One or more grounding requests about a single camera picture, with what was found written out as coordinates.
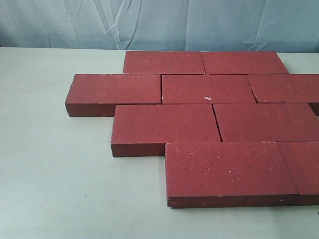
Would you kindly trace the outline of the red brick top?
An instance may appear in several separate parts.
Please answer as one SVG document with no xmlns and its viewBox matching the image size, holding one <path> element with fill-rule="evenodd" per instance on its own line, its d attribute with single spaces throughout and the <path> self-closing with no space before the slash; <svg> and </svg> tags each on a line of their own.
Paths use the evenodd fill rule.
<svg viewBox="0 0 319 239">
<path fill-rule="evenodd" d="M 114 157 L 163 156 L 168 143 L 220 141 L 212 105 L 116 106 Z"/>
</svg>

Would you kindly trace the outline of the red brick with white mark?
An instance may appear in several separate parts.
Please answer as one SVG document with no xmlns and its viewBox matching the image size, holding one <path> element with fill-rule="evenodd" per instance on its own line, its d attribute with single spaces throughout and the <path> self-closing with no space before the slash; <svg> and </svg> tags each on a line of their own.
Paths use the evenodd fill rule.
<svg viewBox="0 0 319 239">
<path fill-rule="evenodd" d="M 245 75 L 163 75 L 163 104 L 254 104 Z"/>
</svg>

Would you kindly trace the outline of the red brick rear under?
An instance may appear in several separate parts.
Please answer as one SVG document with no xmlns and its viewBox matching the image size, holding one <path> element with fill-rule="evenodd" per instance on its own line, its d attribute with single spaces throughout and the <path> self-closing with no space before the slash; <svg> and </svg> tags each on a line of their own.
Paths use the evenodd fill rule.
<svg viewBox="0 0 319 239">
<path fill-rule="evenodd" d="M 127 51 L 125 74 L 205 74 L 199 51 Z"/>
</svg>

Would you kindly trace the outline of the red brick right row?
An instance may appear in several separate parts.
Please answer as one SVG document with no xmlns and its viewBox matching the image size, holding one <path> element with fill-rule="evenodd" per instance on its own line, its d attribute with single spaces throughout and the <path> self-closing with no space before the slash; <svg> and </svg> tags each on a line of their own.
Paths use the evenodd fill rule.
<svg viewBox="0 0 319 239">
<path fill-rule="evenodd" d="M 307 103 L 319 115 L 318 74 L 247 75 L 258 103 Z"/>
</svg>

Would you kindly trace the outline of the white backdrop curtain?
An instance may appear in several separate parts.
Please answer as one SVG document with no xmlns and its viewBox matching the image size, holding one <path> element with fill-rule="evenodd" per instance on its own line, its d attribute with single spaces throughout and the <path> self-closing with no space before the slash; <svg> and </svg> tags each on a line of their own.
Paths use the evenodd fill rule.
<svg viewBox="0 0 319 239">
<path fill-rule="evenodd" d="M 316 0 L 3 0 L 2 47 L 317 53 Z"/>
</svg>

